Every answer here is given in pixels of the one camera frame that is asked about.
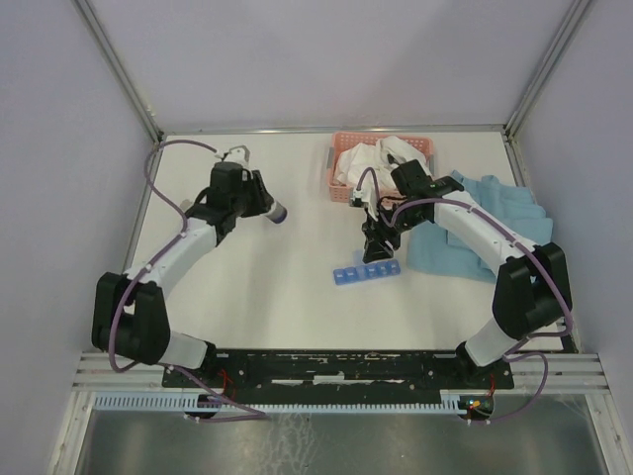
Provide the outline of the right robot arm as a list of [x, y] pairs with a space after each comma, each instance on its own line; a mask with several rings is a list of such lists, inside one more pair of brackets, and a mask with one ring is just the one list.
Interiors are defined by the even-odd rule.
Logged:
[[458, 382], [478, 386], [491, 365], [532, 339], [553, 336], [548, 328], [559, 320], [565, 327], [556, 335], [571, 333], [572, 293], [566, 255], [558, 245], [540, 245], [516, 233], [453, 177], [432, 178], [417, 160], [398, 165], [391, 175], [399, 197], [389, 208], [382, 205], [377, 186], [358, 182], [350, 193], [351, 206], [366, 213], [364, 262], [393, 257], [403, 233], [432, 223], [466, 244], [497, 279], [490, 319], [456, 349]]

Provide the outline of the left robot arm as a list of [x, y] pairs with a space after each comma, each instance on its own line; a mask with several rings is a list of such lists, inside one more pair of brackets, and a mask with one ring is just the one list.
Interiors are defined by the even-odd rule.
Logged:
[[170, 328], [166, 300], [202, 257], [218, 247], [242, 218], [264, 216], [282, 223], [287, 210], [267, 191], [261, 173], [235, 162], [219, 162], [210, 184], [181, 213], [183, 227], [148, 262], [122, 274], [107, 272], [96, 285], [92, 344], [132, 363], [184, 367], [196, 385], [219, 374], [215, 346]]

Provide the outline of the white capped pill bottle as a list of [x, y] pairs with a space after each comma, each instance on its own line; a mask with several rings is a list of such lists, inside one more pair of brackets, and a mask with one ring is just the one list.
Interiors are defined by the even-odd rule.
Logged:
[[274, 224], [281, 224], [288, 216], [288, 210], [280, 202], [274, 201], [265, 217]]

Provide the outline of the blue weekly pill organizer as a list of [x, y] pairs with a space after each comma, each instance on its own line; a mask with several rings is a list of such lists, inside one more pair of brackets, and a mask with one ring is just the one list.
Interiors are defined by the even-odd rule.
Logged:
[[363, 252], [356, 250], [352, 253], [352, 262], [349, 265], [332, 270], [332, 279], [336, 286], [386, 279], [402, 273], [400, 263], [396, 259], [365, 263], [362, 257]]

